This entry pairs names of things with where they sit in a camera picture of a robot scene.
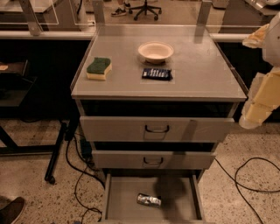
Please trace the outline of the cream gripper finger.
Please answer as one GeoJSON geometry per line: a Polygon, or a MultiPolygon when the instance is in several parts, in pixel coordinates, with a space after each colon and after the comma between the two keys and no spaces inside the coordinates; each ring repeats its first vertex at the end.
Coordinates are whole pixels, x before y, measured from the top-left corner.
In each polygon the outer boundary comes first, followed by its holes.
{"type": "Polygon", "coordinates": [[[257,73],[248,91],[239,124],[244,129],[254,129],[280,107],[280,68],[269,73],[257,73]]]}
{"type": "Polygon", "coordinates": [[[269,24],[265,24],[257,29],[255,32],[248,35],[243,41],[242,44],[249,48],[262,48],[263,41],[266,37],[267,30],[269,28],[269,24]]]}

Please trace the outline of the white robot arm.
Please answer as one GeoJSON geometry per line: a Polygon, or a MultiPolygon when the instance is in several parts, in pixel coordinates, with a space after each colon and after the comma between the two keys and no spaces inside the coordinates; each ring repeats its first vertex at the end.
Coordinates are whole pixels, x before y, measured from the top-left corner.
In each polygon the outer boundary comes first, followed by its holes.
{"type": "Polygon", "coordinates": [[[268,73],[255,75],[241,111],[239,125],[244,129],[254,129],[280,107],[280,13],[248,35],[242,44],[249,48],[261,48],[262,59],[272,65],[268,73]]]}

